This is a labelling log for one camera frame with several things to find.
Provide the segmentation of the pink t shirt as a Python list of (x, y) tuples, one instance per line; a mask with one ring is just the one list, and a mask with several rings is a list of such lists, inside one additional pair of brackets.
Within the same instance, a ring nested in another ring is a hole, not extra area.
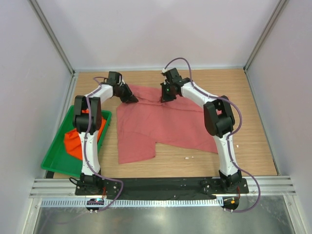
[(216, 143), (204, 126), (203, 109), (197, 104), (184, 97), (162, 103), (158, 88), (129, 87), (138, 102), (117, 107), (120, 164), (155, 157), (157, 143), (217, 153)]

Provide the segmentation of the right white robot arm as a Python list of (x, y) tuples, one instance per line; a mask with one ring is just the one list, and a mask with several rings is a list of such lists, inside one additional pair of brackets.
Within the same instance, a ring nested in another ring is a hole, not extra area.
[(228, 98), (204, 91), (189, 78), (179, 79), (177, 82), (165, 80), (160, 85), (161, 102), (173, 101), (179, 95), (203, 108), (205, 128), (214, 138), (219, 155), (220, 188), (225, 193), (236, 190), (242, 175), (236, 164), (231, 135), (235, 119)]

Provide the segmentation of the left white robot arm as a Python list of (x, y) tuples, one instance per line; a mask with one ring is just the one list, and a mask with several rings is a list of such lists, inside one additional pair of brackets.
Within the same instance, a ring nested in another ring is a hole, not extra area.
[(104, 189), (105, 178), (100, 174), (98, 160), (98, 136), (102, 124), (101, 104), (112, 97), (120, 98), (123, 103), (138, 102), (124, 81), (116, 84), (102, 82), (89, 94), (75, 97), (73, 126), (78, 132), (82, 151), (76, 195), (98, 195)]

